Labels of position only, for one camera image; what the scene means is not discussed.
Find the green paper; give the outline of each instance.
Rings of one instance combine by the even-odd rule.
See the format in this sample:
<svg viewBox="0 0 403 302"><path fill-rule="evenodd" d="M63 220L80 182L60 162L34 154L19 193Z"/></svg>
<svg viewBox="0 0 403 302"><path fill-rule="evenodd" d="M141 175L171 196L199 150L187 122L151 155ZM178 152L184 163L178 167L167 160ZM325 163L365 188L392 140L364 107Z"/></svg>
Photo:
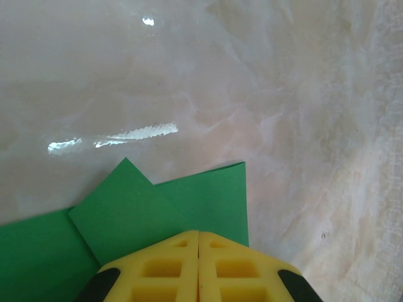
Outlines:
<svg viewBox="0 0 403 302"><path fill-rule="evenodd" d="M101 265L188 229L188 222L128 160L69 212Z"/></svg>
<svg viewBox="0 0 403 302"><path fill-rule="evenodd" d="M73 301L99 269L68 211L0 228L1 301Z"/></svg>
<svg viewBox="0 0 403 302"><path fill-rule="evenodd" d="M156 187L185 215L192 230L249 246L244 162Z"/></svg>

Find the glossy surface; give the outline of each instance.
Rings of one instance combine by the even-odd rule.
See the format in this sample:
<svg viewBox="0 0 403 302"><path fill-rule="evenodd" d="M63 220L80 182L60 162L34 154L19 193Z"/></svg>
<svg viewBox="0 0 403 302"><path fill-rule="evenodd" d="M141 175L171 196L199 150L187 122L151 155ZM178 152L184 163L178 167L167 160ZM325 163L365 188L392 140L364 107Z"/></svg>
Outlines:
<svg viewBox="0 0 403 302"><path fill-rule="evenodd" d="M251 247L324 301L397 301L402 30L399 0L0 0L0 221L124 157L154 183L245 160Z"/></svg>

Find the marble surface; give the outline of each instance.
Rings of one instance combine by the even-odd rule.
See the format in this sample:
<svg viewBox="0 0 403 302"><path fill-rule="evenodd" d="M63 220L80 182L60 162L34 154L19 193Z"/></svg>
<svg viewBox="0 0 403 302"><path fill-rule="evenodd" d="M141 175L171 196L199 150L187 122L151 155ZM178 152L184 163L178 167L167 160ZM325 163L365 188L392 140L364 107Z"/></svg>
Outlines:
<svg viewBox="0 0 403 302"><path fill-rule="evenodd" d="M398 301L402 78L401 0L0 0L0 222L245 160L252 247Z"/></svg>

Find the yellow plastic object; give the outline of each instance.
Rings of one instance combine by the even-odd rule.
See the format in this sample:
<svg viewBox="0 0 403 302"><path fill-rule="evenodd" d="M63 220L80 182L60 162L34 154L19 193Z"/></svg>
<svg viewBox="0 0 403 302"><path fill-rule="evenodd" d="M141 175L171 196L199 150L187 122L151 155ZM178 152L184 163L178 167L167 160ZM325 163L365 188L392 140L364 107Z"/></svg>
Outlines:
<svg viewBox="0 0 403 302"><path fill-rule="evenodd" d="M213 233L200 232L200 302L294 302L278 276L290 264Z"/></svg>
<svg viewBox="0 0 403 302"><path fill-rule="evenodd" d="M187 231L103 266L120 270L104 302L196 301L198 236Z"/></svg>

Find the yellow tool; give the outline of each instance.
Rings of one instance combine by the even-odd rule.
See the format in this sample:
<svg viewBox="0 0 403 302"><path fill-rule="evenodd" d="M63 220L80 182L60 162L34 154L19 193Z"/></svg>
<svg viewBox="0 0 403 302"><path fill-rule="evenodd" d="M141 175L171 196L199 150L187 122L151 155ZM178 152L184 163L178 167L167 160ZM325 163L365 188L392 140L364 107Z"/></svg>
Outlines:
<svg viewBox="0 0 403 302"><path fill-rule="evenodd" d="M188 231L103 266L76 302L316 302L285 262L213 233Z"/></svg>

